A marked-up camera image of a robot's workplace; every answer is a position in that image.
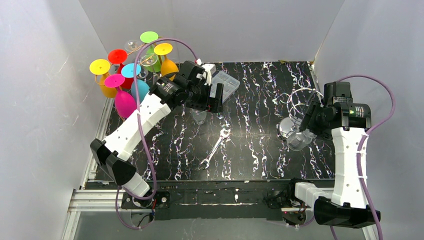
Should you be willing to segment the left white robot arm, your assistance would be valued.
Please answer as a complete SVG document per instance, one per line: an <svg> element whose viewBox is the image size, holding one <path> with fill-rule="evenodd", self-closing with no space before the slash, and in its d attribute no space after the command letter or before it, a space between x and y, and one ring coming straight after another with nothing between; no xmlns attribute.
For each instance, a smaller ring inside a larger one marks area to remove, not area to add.
<svg viewBox="0 0 424 240"><path fill-rule="evenodd" d="M220 113L223 110L224 85L217 83L215 96L210 96L215 72L216 66L212 63L198 65L187 60L178 71L159 78L122 125L103 140L96 138L91 142L90 149L97 166L133 198L142 201L152 199L158 190L156 174L152 174L153 185L150 186L129 158L142 142L150 168L154 168L145 136L177 106Z"/></svg>

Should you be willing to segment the blue wine glass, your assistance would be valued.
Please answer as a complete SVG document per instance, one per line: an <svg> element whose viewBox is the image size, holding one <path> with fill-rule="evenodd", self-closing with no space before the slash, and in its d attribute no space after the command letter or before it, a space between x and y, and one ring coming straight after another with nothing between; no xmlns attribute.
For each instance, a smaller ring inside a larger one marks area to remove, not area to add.
<svg viewBox="0 0 424 240"><path fill-rule="evenodd" d="M146 95L149 93L150 87L145 81L141 79L137 78L136 81L134 80L134 76L138 76L142 71L141 66L138 64L136 65L134 70L134 65L134 63L126 64L121 71L121 75L126 78L133 79L130 92L135 100L137 100L138 96L139 102L141 103L146 97Z"/></svg>

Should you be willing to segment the orange glass yellow base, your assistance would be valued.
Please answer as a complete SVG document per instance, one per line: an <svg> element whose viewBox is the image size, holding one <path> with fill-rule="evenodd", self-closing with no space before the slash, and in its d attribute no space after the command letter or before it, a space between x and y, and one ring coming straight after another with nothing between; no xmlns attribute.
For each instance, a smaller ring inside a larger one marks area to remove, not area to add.
<svg viewBox="0 0 424 240"><path fill-rule="evenodd" d="M179 71L177 65L170 60L167 55L173 50L173 46L170 43L164 42L155 46L154 53L159 57L163 57L163 61L160 68L160 73L163 77L169 74L173 74L168 78L173 81L175 74Z"/></svg>

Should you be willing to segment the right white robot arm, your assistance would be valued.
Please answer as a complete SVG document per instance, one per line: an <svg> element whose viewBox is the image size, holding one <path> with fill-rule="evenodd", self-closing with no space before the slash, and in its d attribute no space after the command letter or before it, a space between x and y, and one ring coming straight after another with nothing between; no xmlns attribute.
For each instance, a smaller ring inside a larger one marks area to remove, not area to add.
<svg viewBox="0 0 424 240"><path fill-rule="evenodd" d="M381 213L372 207L365 190L366 136L371 126L370 107L354 103L348 82L325 84L324 92L308 105L300 124L284 118L277 132L293 151L302 150L314 139L333 143L333 191L294 178L284 190L268 192L264 202L272 209L297 202L301 210L311 209L320 225L360 229L379 223Z"/></svg>

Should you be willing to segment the clear champagne flute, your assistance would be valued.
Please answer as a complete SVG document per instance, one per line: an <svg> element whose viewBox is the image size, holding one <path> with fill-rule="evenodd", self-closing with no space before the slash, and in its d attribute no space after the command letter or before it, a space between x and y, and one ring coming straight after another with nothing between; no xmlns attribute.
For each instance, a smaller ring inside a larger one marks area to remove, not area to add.
<svg viewBox="0 0 424 240"><path fill-rule="evenodd" d="M154 53L147 53L140 59L139 64L146 75L151 74L152 84L154 84L161 75L161 57Z"/></svg>

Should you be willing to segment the clear stemless glass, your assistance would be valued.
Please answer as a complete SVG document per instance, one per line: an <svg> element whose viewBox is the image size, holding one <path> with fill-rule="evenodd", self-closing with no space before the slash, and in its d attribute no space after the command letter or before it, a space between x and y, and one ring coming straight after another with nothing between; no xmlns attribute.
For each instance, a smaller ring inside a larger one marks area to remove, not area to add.
<svg viewBox="0 0 424 240"><path fill-rule="evenodd" d="M286 143L290 150L298 152L308 146L316 137L317 136L308 129L303 131L297 129L288 136Z"/></svg>

